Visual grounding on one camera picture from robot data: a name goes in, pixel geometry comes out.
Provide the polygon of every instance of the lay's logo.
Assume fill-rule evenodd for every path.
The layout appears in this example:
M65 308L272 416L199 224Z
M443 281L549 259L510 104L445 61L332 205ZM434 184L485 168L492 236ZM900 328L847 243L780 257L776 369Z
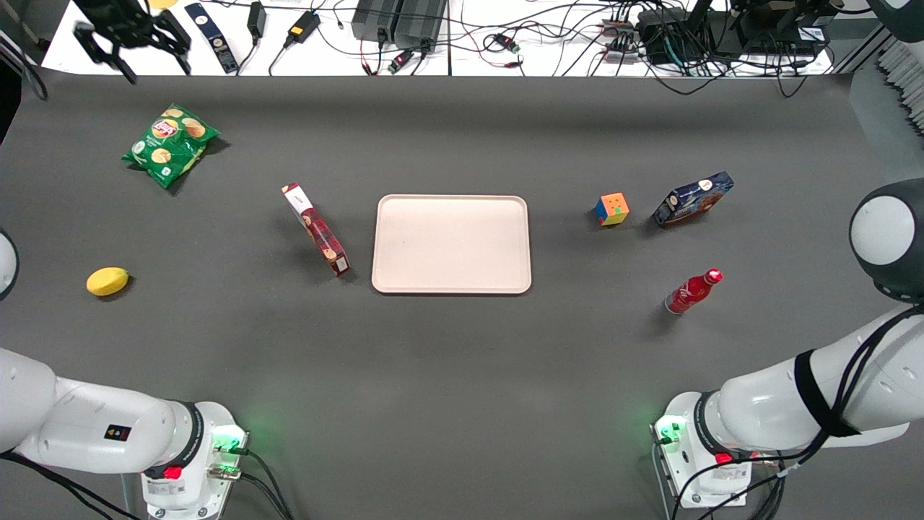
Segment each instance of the lay's logo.
M176 121L171 119L160 119L155 121L151 125L151 133L154 134L154 137L157 139L163 139L164 137L170 137L171 135L178 132L178 127Z

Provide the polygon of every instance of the lemon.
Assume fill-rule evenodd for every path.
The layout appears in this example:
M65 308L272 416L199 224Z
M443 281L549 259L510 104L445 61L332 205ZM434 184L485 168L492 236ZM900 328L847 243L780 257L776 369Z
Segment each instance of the lemon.
M95 296L109 296L125 289L128 271L122 267L103 267L87 279L87 291Z

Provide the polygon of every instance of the rubik's cube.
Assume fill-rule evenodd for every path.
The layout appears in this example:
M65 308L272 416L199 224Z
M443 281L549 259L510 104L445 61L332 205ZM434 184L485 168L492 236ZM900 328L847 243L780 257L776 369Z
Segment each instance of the rubik's cube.
M597 220L601 226L612 226L619 224L629 215L629 204L621 192L610 193L600 197L597 207L594 208L597 213Z

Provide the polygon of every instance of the white desk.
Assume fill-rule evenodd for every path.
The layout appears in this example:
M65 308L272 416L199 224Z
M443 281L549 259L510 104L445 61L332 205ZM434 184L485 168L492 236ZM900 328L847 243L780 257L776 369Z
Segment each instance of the white desk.
M181 25L189 33L192 39L192 46L189 50L188 61L192 66L192 74L196 76L223 76L225 75L218 64L211 48L206 42L198 27L189 18L183 6L191 3L192 0L180 0L170 10L175 14ZM250 35L245 27L248 15L248 0L238 0L237 6L224 7L215 3L205 3L205 9L209 12L216 25L221 29L232 52L238 61L242 59L250 49ZM356 0L346 0L339 5L336 15L344 22L342 30L337 28L334 11L335 0L327 0L326 5L321 4L322 0L315 0L315 3L322 7L318 11L322 23L318 31L303 44L295 44L290 47L278 61L273 69L274 76L363 76L360 66L360 42L353 38L353 32L349 27L349 21L353 17L353 8L356 6ZM267 6L266 28L264 37L260 46L254 52L247 65L241 72L242 76L266 76L267 69L273 58L279 52L286 32L292 23L300 16L300 11L294 9L283 9L274 7L295 7L307 8L310 0L265 0ZM483 25L502 25L510 24L515 20L525 19L530 15L556 6L568 6L563 0L449 0L449 18L452 22L444 21L441 32L445 40L447 35L451 35L454 44L469 49L475 48L475 45L481 46L483 38L499 29L483 29L471 33L471 38L459 38L465 34L463 25L459 22L461 19L465 23L483 24ZM726 9L725 0L714 0L713 8L724 11ZM638 18L638 12L643 9L636 6L631 9L630 20L634 23ZM601 19L609 18L611 9L595 0L583 0L578 6L573 7L568 13L567 20L563 22L566 7L560 7L548 13L533 17L538 22L552 23L571 27L578 23L582 18L587 17L585 21L578 26L589 26L600 23ZM118 71L112 70L106 65L97 65L90 61L83 48L80 47L74 38L72 31L77 21L85 21L83 14L73 3L67 6L61 23L58 26L55 37L52 40L50 49L42 63L43 67L71 72L75 74L119 74ZM578 36L571 41L570 36L562 39L540 38L540 36L530 31L520 31L517 35L520 55L523 56L523 72L527 76L551 76L556 70L556 75L562 73L574 62L581 52L588 46L597 28L588 27L584 33L589 36ZM332 47L341 51L353 53L351 55L342 54ZM362 45L362 50L366 54L366 59L371 66L375 68L377 62L377 47L374 43ZM586 76L589 68L596 67L601 55L599 52L602 47L592 45L591 49L581 57L578 63L568 73L569 76ZM389 74L384 68L391 61L391 58L397 54L391 45L385 46L383 58L383 73ZM417 72L417 75L425 76L444 76L448 73L449 50L446 45L439 45L437 49L428 56ZM182 71L174 58L167 53L153 50L151 48L123 49L120 55L125 59L128 65L139 76L160 76L160 75L181 75ZM517 61L517 57L510 53L492 54L482 53L482 55L493 62L510 62ZM748 61L765 63L767 56L751 56ZM770 56L773 63L778 60L778 56ZM399 75L407 75L410 69L417 65L412 61ZM679 71L671 70L672 66L660 66L656 69L658 76L679 76ZM831 68L831 59L827 54L819 56L809 66L802 68L800 73L803 75L823 74ZM617 64L603 63L596 72L596 76L613 76L618 70L619 76L628 77L645 77L651 76L651 69L645 63L627 64L621 67ZM452 73L454 76L519 76L520 71L516 68L493 67L486 63L475 52L467 51L462 48L452 49ZM755 76L762 75L764 71L761 68L751 66L739 66L728 75L730 76ZM791 75L792 69L784 71L785 75Z

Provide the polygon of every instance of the coca-cola bottle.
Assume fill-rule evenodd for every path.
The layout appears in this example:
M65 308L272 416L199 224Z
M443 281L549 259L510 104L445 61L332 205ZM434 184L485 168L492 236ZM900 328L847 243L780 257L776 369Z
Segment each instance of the coca-cola bottle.
M667 310L676 315L682 315L693 305L702 302L709 296L712 286L722 281L722 271L710 269L705 275L693 277L664 300Z

